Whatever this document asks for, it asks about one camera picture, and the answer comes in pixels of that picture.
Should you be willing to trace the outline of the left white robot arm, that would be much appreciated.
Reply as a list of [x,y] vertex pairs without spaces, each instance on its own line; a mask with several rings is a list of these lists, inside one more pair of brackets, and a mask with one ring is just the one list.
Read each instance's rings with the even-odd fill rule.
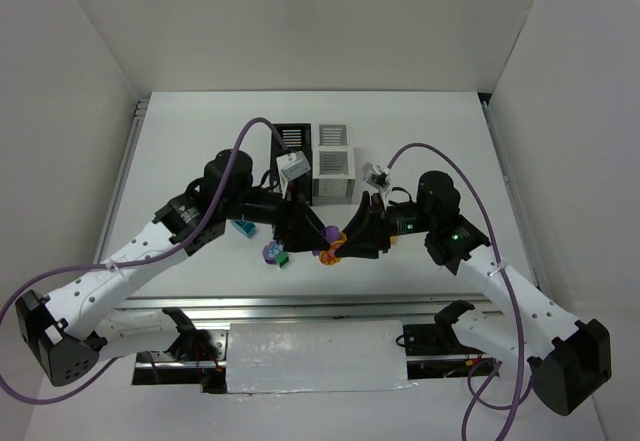
[[323,224],[292,184],[310,170],[301,151],[279,157],[281,189],[253,183],[253,160],[223,150],[200,178],[169,200],[142,231],[75,281],[46,295],[33,290],[15,302],[23,339],[50,383],[67,386],[98,362],[142,351],[164,351],[176,360],[214,357],[210,335],[179,308],[147,313],[117,311],[120,302],[171,267],[221,237],[229,220],[268,224],[287,252],[328,246]]

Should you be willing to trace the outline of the purple lego brick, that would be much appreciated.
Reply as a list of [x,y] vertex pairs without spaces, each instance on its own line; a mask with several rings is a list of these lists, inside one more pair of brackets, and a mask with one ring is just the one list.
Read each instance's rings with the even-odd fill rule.
[[329,244],[333,244],[334,242],[339,241],[343,238],[340,229],[333,225],[326,226],[322,230],[322,235]]

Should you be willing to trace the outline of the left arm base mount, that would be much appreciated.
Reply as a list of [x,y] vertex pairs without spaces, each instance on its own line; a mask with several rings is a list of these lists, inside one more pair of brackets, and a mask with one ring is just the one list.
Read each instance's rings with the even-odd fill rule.
[[226,394],[228,330],[198,329],[179,308],[162,313],[176,325],[177,338],[165,350],[136,355],[134,386],[198,386],[203,393]]

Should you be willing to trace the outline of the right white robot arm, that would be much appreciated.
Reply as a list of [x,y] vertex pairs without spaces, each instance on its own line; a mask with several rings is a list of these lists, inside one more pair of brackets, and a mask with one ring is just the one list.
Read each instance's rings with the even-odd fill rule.
[[422,233],[433,262],[470,282],[506,317],[498,321],[455,301],[434,318],[443,344],[476,348],[521,369],[538,399],[561,416],[610,379],[607,328],[596,319],[582,321],[498,260],[494,242],[461,214],[461,196],[448,174],[422,174],[416,197],[402,203],[384,200],[392,190],[387,171],[366,164],[363,178],[378,191],[363,194],[337,257],[376,259],[392,237]]

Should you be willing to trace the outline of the orange round printed lego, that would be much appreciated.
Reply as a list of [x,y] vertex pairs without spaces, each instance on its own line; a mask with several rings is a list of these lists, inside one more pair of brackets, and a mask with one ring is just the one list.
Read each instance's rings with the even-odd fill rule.
[[321,264],[325,266],[332,266],[341,261],[341,259],[335,254],[338,248],[340,248],[347,240],[347,236],[344,233],[340,233],[337,240],[333,241],[327,250],[321,251],[317,257]]

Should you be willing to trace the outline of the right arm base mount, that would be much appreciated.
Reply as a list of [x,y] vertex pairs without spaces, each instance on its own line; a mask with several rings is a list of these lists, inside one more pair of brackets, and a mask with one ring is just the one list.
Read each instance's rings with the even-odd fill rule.
[[462,345],[453,332],[460,317],[474,310],[471,303],[459,300],[439,311],[431,323],[403,326],[395,342],[407,357],[409,380],[461,378],[480,361],[492,362],[480,350]]

